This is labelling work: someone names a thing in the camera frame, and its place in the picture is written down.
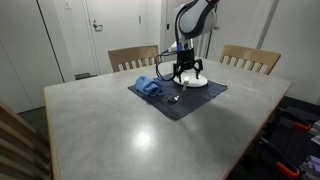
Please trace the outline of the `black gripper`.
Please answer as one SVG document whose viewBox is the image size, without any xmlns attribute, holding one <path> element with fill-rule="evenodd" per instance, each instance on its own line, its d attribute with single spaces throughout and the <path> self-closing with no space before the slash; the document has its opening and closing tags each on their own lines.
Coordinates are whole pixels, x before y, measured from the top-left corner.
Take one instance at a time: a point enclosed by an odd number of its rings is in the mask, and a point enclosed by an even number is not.
<svg viewBox="0 0 320 180">
<path fill-rule="evenodd" d="M 201 59 L 195 59 L 194 49 L 186 49 L 177 52 L 177 61 L 173 64 L 173 72 L 178 81 L 181 83 L 181 73 L 184 70 L 194 69 L 196 71 L 196 79 L 199 79 L 200 72 L 203 70 Z"/>
</svg>

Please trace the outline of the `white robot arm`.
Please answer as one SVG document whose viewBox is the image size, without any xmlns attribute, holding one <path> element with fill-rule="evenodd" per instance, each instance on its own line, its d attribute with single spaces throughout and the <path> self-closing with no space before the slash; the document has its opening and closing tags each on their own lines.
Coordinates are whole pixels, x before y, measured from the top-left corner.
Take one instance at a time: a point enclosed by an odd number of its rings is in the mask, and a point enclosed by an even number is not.
<svg viewBox="0 0 320 180">
<path fill-rule="evenodd" d="M 202 87 L 208 80 L 200 74 L 201 59 L 195 58 L 192 40 L 211 31 L 216 24 L 214 8 L 219 0 L 190 0 L 176 9 L 175 43 L 177 60 L 173 64 L 172 80 L 188 87 Z"/>
</svg>

